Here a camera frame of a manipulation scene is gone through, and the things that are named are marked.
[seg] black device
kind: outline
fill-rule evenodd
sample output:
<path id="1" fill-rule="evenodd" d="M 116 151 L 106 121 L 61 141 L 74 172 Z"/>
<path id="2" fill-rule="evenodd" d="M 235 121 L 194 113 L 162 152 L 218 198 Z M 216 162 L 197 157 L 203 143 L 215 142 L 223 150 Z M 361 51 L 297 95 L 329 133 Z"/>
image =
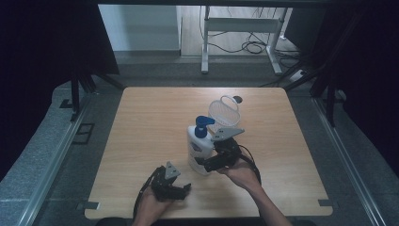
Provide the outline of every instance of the black device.
<path id="1" fill-rule="evenodd" d="M 208 159 L 195 158 L 199 165 L 203 165 L 206 171 L 219 170 L 226 167 L 232 167 L 238 161 L 239 158 L 243 159 L 251 166 L 252 170 L 255 172 L 256 177 L 260 184 L 262 184 L 261 174 L 255 165 L 254 159 L 249 159 L 242 154 L 240 145 L 234 138 L 229 137 L 224 140 L 214 142 L 215 151 L 217 155 L 212 156 Z"/>
<path id="2" fill-rule="evenodd" d="M 165 200 L 184 200 L 191 189 L 191 184 L 187 184 L 184 187 L 173 186 L 172 184 L 179 175 L 180 172 L 170 162 L 167 162 L 166 167 L 161 166 L 157 168 L 138 193 L 133 210 L 133 218 L 136 217 L 141 197 L 148 186 L 151 187 L 155 198 L 160 202 Z"/>

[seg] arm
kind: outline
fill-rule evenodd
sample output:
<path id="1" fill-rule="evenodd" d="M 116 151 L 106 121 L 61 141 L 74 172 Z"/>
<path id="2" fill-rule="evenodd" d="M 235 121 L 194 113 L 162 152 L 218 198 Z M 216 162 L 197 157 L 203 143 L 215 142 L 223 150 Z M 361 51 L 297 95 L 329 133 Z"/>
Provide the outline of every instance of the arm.
<path id="1" fill-rule="evenodd" d="M 173 204 L 173 200 L 159 202 L 150 187 L 143 193 L 132 226 L 150 226 Z"/>
<path id="2" fill-rule="evenodd" d="M 231 168 L 218 170 L 228 176 L 237 186 L 245 189 L 259 208 L 262 218 L 269 226 L 291 225 L 290 221 L 281 213 L 277 206 L 270 200 L 259 184 L 255 173 L 249 164 L 242 159 Z"/>

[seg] clear plastic container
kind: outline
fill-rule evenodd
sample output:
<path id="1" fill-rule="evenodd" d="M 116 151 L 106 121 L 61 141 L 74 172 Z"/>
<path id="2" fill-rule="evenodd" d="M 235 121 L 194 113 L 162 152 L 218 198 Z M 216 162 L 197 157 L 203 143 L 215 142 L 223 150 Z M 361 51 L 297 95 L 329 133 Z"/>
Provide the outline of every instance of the clear plastic container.
<path id="1" fill-rule="evenodd" d="M 224 102 L 227 99 L 231 101 L 230 104 Z M 220 128 L 237 127 L 241 119 L 238 103 L 229 95 L 223 95 L 220 100 L 211 102 L 208 115 L 215 120 L 215 124 L 208 125 L 208 128 L 214 133 Z"/>

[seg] person's right hand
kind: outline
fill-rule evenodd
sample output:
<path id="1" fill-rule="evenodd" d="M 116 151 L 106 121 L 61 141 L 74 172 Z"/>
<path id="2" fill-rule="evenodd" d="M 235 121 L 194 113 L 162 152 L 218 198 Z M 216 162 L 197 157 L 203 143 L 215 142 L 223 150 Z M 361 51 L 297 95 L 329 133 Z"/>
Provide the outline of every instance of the person's right hand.
<path id="1" fill-rule="evenodd" d="M 249 163 L 243 159 L 238 159 L 234 166 L 229 168 L 218 169 L 217 172 L 228 176 L 237 186 L 245 190 L 261 186 L 256 178 L 255 172 L 250 167 Z"/>

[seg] blue cap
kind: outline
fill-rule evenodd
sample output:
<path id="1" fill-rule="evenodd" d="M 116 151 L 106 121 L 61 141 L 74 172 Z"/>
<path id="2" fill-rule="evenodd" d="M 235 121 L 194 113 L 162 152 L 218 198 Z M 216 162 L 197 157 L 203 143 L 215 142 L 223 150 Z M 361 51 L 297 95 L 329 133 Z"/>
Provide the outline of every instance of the blue cap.
<path id="1" fill-rule="evenodd" d="M 215 120 L 206 116 L 198 116 L 196 118 L 196 129 L 194 130 L 194 134 L 198 138 L 204 138 L 208 134 L 208 130 L 206 126 L 209 124 L 215 124 Z"/>

